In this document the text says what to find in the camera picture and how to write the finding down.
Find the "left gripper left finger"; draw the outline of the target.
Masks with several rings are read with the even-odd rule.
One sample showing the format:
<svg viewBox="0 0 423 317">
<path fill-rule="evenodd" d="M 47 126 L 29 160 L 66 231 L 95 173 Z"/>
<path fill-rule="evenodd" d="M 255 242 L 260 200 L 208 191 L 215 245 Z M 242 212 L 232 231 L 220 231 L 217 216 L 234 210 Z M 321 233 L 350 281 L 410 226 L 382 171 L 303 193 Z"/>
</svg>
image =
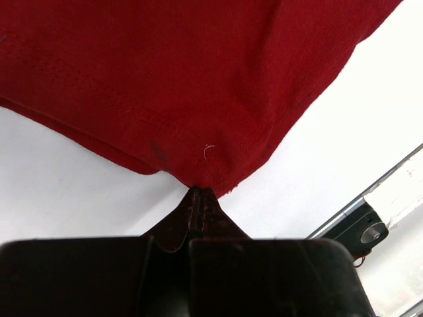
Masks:
<svg viewBox="0 0 423 317">
<path fill-rule="evenodd" d="M 141 236 L 1 246 L 2 316 L 187 316 L 184 247 L 198 190 Z"/>
</svg>

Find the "red t shirt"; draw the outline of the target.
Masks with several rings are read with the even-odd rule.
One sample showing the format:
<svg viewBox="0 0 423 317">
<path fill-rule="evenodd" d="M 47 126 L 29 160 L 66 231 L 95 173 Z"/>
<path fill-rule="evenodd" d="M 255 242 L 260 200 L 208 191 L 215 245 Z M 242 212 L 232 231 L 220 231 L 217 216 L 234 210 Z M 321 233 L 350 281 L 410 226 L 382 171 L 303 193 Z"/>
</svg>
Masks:
<svg viewBox="0 0 423 317">
<path fill-rule="evenodd" d="M 398 1 L 2 1 L 1 101 L 125 168 L 230 192 Z"/>
</svg>

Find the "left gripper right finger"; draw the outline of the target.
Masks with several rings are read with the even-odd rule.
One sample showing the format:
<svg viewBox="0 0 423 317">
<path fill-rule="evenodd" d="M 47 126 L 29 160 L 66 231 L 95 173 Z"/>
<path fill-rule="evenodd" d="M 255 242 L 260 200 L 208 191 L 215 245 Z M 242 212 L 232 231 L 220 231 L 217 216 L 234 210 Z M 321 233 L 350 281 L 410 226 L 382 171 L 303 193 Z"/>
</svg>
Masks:
<svg viewBox="0 0 423 317">
<path fill-rule="evenodd" d="M 190 224 L 191 316 L 373 316 L 350 253 L 328 239 L 249 238 L 202 190 Z"/>
</svg>

